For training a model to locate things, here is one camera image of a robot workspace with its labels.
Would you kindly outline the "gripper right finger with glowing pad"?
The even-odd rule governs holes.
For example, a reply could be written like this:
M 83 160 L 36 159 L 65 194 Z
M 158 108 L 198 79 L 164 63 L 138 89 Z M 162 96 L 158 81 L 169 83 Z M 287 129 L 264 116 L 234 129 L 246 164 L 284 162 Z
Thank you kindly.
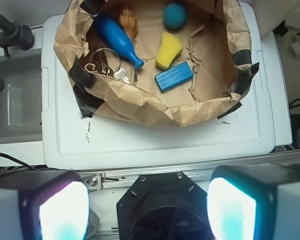
M 217 240 L 300 240 L 300 164 L 220 165 L 206 202 Z

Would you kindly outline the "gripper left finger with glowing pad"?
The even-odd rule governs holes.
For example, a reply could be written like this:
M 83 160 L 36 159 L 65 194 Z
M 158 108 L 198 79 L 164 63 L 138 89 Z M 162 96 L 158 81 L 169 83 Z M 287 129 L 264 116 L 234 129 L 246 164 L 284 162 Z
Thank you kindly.
M 0 240 L 83 240 L 89 208 L 75 171 L 0 171 Z

